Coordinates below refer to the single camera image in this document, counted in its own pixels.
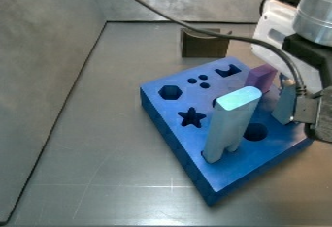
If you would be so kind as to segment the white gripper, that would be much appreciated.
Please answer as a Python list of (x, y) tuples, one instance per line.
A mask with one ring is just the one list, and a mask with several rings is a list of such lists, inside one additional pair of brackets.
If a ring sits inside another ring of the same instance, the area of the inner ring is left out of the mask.
[[(295, 34), (292, 27), (296, 15), (296, 8), (278, 0), (267, 0), (264, 3), (263, 15), (255, 31), (255, 38), (266, 41), (276, 48), (282, 49), (284, 39)], [(291, 70), (280, 57), (264, 47), (253, 45), (253, 53), (270, 63), (270, 65), (290, 79), (294, 78)], [(310, 93), (316, 93), (323, 89), (319, 71), (295, 56), (291, 56), (307, 86)]]

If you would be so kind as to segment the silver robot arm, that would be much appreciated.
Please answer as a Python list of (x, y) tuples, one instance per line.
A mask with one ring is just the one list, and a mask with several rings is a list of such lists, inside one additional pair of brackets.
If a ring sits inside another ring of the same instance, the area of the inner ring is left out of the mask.
[(264, 0), (255, 38), (292, 58), (311, 93), (332, 85), (332, 0)]

